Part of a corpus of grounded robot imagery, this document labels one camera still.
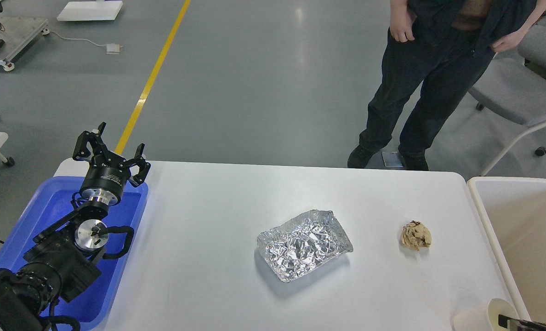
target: gray chair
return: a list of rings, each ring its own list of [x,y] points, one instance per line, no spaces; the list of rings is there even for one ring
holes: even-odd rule
[[[518,53],[546,69],[546,17],[532,27],[518,46]],[[514,59],[494,59],[469,90],[477,109],[489,108],[507,120],[527,127],[481,172],[485,176],[524,136],[546,127],[546,80]],[[543,156],[546,147],[535,154]]]

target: white bin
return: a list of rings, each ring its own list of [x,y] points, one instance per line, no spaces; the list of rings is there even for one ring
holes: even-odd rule
[[[467,184],[519,316],[546,323],[546,179],[477,177]]]

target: blue plastic tray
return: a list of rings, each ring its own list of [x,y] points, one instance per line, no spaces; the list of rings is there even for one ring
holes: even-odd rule
[[[53,177],[38,187],[0,250],[0,268],[17,272],[26,264],[23,254],[34,246],[32,238],[73,210],[71,195],[79,190],[82,183],[83,177]],[[132,226],[136,231],[147,203],[147,193],[146,184],[137,188],[128,184],[122,201],[109,208],[109,214],[103,222],[107,226]],[[124,238],[125,234],[110,235],[106,244],[107,252],[120,251]],[[100,260],[97,268],[101,270],[101,276],[71,303],[60,300],[55,314],[77,318],[82,331],[98,325],[112,306],[128,255],[118,260]],[[42,316],[48,316],[48,309]],[[60,331],[71,329],[67,325],[59,325],[58,328]]]

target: power adapter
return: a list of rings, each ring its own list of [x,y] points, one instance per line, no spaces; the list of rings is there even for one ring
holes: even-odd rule
[[[119,44],[107,44],[105,45],[105,54],[120,54],[122,46]]]

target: brown paper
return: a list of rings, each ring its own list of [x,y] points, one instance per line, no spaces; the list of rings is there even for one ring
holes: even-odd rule
[[[432,235],[424,224],[412,221],[404,226],[402,244],[413,250],[420,250],[420,247],[428,248],[432,244]]]

